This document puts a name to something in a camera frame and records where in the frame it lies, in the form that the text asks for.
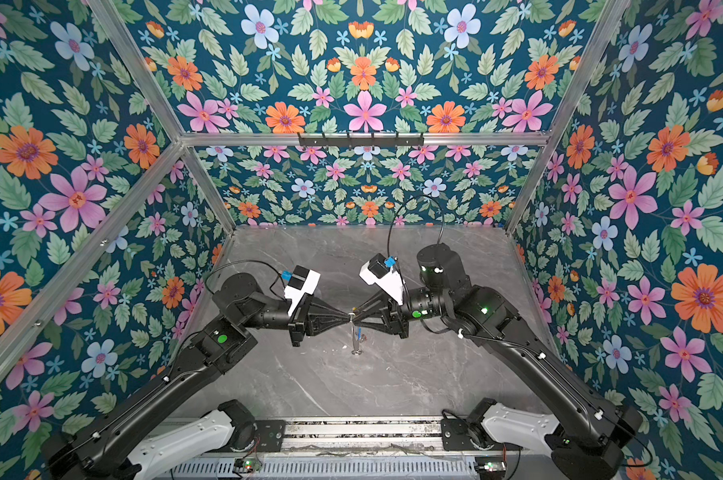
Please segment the silver keyring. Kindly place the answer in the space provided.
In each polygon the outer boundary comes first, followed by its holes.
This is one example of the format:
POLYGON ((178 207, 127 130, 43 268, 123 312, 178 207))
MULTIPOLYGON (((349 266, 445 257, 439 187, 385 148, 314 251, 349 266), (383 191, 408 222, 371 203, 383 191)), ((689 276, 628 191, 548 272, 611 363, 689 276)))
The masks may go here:
POLYGON ((355 308, 353 308, 353 310, 351 310, 351 312, 349 313, 352 339, 351 354, 354 356, 359 356, 361 353, 363 353, 363 350, 361 350, 361 337, 363 337, 363 334, 361 334, 361 328, 356 324, 356 314, 357 310, 355 308))

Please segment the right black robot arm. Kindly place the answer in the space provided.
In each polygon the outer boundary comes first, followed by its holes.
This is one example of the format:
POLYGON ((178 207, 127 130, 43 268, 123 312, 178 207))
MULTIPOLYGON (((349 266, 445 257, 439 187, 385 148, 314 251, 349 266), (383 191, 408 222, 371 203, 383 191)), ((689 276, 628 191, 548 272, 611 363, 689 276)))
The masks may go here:
POLYGON ((408 288, 395 258, 367 260, 360 278, 377 294, 353 312, 354 324, 401 338, 413 320, 437 318, 499 358, 541 400, 535 414, 485 399, 463 421, 471 443, 503 444, 542 453, 569 479, 611 479, 625 466, 623 447, 635 439, 641 414, 616 406, 578 378, 531 330, 497 290, 471 282, 461 256, 443 243, 417 253, 421 287, 408 288))

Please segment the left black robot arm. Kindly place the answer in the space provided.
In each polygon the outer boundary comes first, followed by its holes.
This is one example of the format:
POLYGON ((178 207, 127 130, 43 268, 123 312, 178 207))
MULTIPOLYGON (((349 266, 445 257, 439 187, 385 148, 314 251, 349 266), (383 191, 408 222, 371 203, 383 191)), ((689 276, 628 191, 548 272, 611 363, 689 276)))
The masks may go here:
POLYGON ((218 316, 190 336, 169 368, 91 424, 42 444, 43 478, 154 479, 204 452, 233 443, 247 448, 254 419, 237 401, 167 434, 153 431, 255 348, 252 330, 283 330, 297 346, 307 336, 349 322, 347 313, 314 296, 318 278, 317 272, 299 268, 297 288, 287 288, 277 299, 265 295, 249 273, 230 276, 212 296, 218 316))

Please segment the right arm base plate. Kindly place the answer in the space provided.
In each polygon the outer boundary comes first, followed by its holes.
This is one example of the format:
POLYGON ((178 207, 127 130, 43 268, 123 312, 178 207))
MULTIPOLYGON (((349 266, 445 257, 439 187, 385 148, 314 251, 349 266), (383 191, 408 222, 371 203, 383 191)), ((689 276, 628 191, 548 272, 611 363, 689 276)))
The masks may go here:
POLYGON ((441 418, 441 443, 447 452, 477 450, 465 422, 452 417, 441 418))

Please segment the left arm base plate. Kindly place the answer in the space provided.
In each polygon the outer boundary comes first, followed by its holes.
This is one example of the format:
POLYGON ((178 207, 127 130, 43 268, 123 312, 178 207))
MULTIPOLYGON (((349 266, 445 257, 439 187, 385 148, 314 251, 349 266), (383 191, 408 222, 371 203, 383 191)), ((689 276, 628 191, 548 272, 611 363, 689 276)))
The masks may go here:
POLYGON ((229 442, 236 452, 281 452, 285 440, 286 422, 283 420, 251 420, 237 427, 229 442))

